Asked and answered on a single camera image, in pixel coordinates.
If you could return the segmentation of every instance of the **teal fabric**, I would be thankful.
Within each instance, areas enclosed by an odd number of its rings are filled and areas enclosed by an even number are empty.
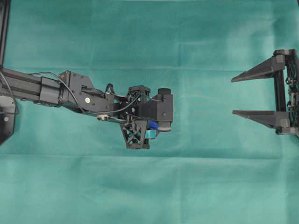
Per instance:
[[[231,114],[274,110],[273,80],[230,83],[299,49],[298,22],[296,0],[12,0],[6,68],[170,87],[174,122],[132,151],[116,124],[18,101],[0,223],[298,223],[299,140]]]

